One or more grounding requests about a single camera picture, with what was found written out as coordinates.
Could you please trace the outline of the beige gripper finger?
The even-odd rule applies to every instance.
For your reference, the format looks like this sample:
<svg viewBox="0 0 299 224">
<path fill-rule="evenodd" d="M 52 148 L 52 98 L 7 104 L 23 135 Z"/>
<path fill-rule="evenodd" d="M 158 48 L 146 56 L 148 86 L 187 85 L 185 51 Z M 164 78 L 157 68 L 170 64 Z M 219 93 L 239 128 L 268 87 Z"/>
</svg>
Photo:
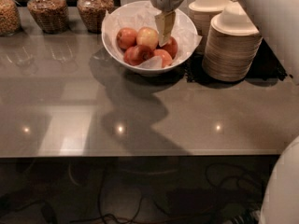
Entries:
<svg viewBox="0 0 299 224">
<path fill-rule="evenodd" d="M 161 12 L 155 16 L 156 28 L 159 35 L 159 45 L 164 46 L 170 39 L 175 24 L 176 12 Z"/>
</svg>

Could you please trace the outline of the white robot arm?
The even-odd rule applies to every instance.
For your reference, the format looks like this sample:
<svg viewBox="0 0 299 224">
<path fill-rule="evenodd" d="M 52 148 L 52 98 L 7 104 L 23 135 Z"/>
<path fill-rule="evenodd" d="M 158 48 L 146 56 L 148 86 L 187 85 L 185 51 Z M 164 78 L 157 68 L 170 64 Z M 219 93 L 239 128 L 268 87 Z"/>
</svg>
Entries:
<svg viewBox="0 0 299 224">
<path fill-rule="evenodd" d="M 150 0 L 160 10 L 159 21 L 184 0 Z M 299 0 L 235 0 L 262 34 L 281 64 L 298 81 Z M 299 224 L 299 139 L 282 152 L 270 175 L 258 224 Z"/>
</svg>

